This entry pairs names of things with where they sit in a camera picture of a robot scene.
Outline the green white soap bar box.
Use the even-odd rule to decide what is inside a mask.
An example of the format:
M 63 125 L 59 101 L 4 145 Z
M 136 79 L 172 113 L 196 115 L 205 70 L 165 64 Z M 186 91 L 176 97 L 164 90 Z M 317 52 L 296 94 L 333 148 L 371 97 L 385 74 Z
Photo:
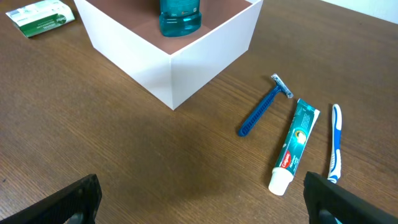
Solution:
M 73 11 L 60 0 L 44 0 L 6 12 L 27 38 L 63 26 L 75 20 Z

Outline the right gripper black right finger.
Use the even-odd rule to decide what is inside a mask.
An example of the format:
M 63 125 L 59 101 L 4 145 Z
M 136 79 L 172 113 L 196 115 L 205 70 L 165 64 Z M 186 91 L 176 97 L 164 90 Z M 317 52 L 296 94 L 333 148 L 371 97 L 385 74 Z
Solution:
M 310 223 L 397 223 L 397 217 L 317 173 L 307 172 L 303 183 Z

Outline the teal mouthwash bottle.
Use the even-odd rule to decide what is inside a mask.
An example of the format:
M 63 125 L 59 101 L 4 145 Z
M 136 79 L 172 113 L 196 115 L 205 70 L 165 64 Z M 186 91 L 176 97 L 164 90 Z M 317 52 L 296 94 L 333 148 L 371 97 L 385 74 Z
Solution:
M 200 0 L 160 0 L 159 26 L 165 37 L 195 32 L 201 27 Z

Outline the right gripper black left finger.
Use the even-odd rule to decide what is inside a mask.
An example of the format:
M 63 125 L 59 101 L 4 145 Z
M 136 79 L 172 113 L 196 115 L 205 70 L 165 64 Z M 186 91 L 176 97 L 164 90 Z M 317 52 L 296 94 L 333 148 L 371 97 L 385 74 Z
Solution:
M 96 174 L 70 184 L 43 200 L 11 215 L 1 224 L 95 224 L 102 191 Z

